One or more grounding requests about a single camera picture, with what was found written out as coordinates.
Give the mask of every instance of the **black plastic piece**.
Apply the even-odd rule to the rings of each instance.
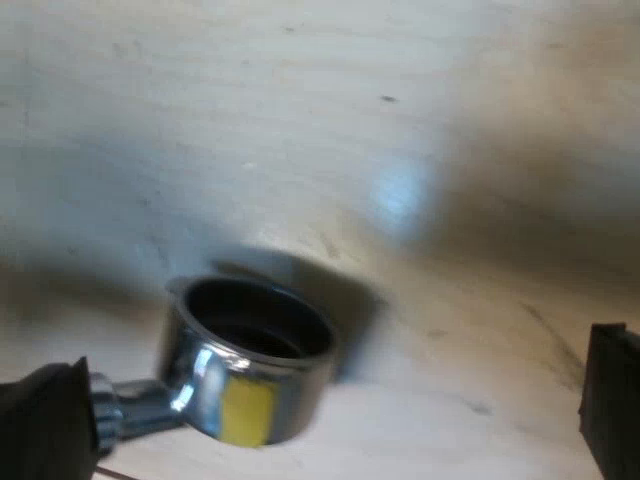
[[[606,480],[640,479],[640,336],[593,325],[580,431]]]
[[[85,358],[0,385],[0,478],[89,480],[98,458]]]

